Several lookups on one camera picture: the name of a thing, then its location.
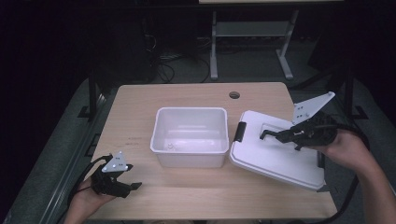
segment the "hand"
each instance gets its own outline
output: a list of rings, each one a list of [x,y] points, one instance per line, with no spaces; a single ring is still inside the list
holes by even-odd
[[[115,199],[115,196],[97,194],[91,189],[91,178],[84,180],[70,203],[64,224],[82,223],[95,213],[103,204]]]
[[[326,147],[313,147],[332,161],[349,168],[356,173],[364,172],[376,163],[374,157],[353,132],[338,130],[334,141]]]

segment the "forearm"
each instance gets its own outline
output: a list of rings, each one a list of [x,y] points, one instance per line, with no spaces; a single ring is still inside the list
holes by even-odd
[[[80,224],[83,223],[87,217],[76,211],[68,211],[64,224]]]
[[[366,222],[395,223],[396,199],[379,165],[373,161],[367,169],[357,171],[357,175],[361,182]]]

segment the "white box with lid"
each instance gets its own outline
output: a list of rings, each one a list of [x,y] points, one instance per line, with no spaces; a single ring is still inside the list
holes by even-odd
[[[334,97],[333,92],[295,104],[291,121],[255,111],[245,111],[231,146],[230,160],[260,175],[310,190],[324,184],[324,169],[318,166],[319,153],[308,147],[295,150],[293,142],[280,143],[272,135],[260,139],[262,131],[280,132],[312,118]]]
[[[165,167],[221,167],[229,144],[225,109],[163,107],[150,148]]]

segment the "wire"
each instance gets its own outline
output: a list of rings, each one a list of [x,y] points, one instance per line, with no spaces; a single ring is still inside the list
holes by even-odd
[[[152,44],[151,49],[146,49],[148,52],[152,53],[152,51],[154,51],[154,49],[157,47],[157,38],[155,38],[154,35],[145,35],[145,37],[152,38],[152,40],[153,40],[153,42],[154,42],[154,43]]]
[[[338,126],[337,128],[338,129],[352,131],[352,132],[356,133],[361,138],[361,141],[363,142],[363,144],[370,151],[370,143],[369,143],[369,140],[368,140],[367,136],[364,134],[364,132],[361,131],[361,128],[358,126],[358,124],[355,122],[355,120],[349,119],[349,121],[355,127],[351,127],[351,126],[348,126],[348,125],[345,125],[345,124],[337,124],[337,126]],[[340,210],[338,210],[331,217],[328,217],[328,218],[323,219],[321,221],[313,222],[313,223],[310,223],[310,224],[331,223],[331,222],[335,221],[337,218],[339,218],[341,215],[343,215],[345,213],[345,211],[347,210],[347,207],[349,206],[350,201],[352,201],[353,195],[354,195],[354,193],[356,191],[356,188],[357,188],[358,184],[359,184],[359,179],[358,179],[358,176],[355,175],[353,177],[353,180],[352,180],[351,184],[349,185],[349,190],[347,191],[346,197],[344,199],[343,204],[341,205]]]
[[[198,51],[205,51],[206,49],[209,49],[210,44],[212,43],[212,40],[210,37],[202,37],[202,38],[198,38],[198,46],[197,49]]]
[[[171,55],[162,55],[160,59],[163,63],[169,63],[177,59],[181,59],[183,57],[182,54],[171,54]]]
[[[166,75],[165,70],[163,69],[164,67],[167,67],[171,70],[172,75],[171,77],[168,77],[168,75]],[[162,71],[157,70],[157,74],[160,76],[160,78],[163,80],[163,84],[169,84],[172,82],[172,79],[175,77],[175,69],[173,67],[171,67],[168,64],[165,63],[160,63],[159,64],[159,69],[161,68]]]
[[[67,199],[67,206],[66,206],[66,209],[64,209],[64,211],[61,213],[61,215],[59,216],[59,218],[58,218],[58,220],[56,221],[56,223],[60,223],[61,220],[62,220],[62,218],[63,218],[64,215],[66,214],[66,212],[69,210],[70,203],[72,202],[73,197],[74,197],[78,192],[81,192],[81,191],[83,191],[83,190],[85,190],[85,189],[89,189],[89,188],[92,187],[92,186],[89,186],[89,187],[87,187],[87,188],[85,188],[85,189],[78,189],[79,185],[80,185],[81,182],[84,180],[84,178],[85,178],[85,176],[87,175],[87,173],[92,169],[92,167],[93,167],[97,162],[99,162],[99,161],[101,161],[101,160],[106,160],[106,161],[108,161],[110,158],[111,158],[111,156],[103,156],[103,157],[100,157],[100,158],[96,159],[95,161],[90,162],[90,164],[88,164],[88,166],[85,167],[84,171],[83,171],[83,172],[81,173],[81,175],[78,177],[78,180],[76,181],[75,185],[74,185],[73,188],[70,190],[69,197],[68,197],[68,199]]]
[[[319,129],[337,129],[338,125],[336,124],[323,124],[323,125],[318,125],[315,126],[314,129],[315,130],[319,130]]]
[[[248,49],[248,46],[245,46],[244,48],[242,48],[242,46],[240,44],[234,44],[232,42],[221,41],[221,42],[219,42],[219,44],[217,46],[216,53],[224,54],[224,55],[225,54],[236,54],[236,53],[242,52],[247,49]]]
[[[206,67],[207,67],[206,76],[205,76],[204,79],[200,82],[200,83],[204,83],[204,82],[206,82],[207,78],[210,76],[210,65],[209,65],[209,63],[208,63],[207,61],[205,61],[204,59],[202,59],[202,58],[200,58],[200,57],[197,57],[196,59],[198,59],[199,61],[203,62],[203,63],[206,65]]]

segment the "table top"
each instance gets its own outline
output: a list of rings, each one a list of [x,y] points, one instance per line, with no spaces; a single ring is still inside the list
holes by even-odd
[[[240,97],[232,99],[230,92]],[[122,86],[116,95],[92,160],[122,151],[134,168],[122,183],[143,182],[126,198],[105,204],[91,218],[266,219],[330,217],[329,192],[314,192],[231,164],[221,168],[165,168],[149,143],[157,111],[167,106],[223,107],[230,140],[244,111],[291,120],[293,102],[283,83],[210,83]]]

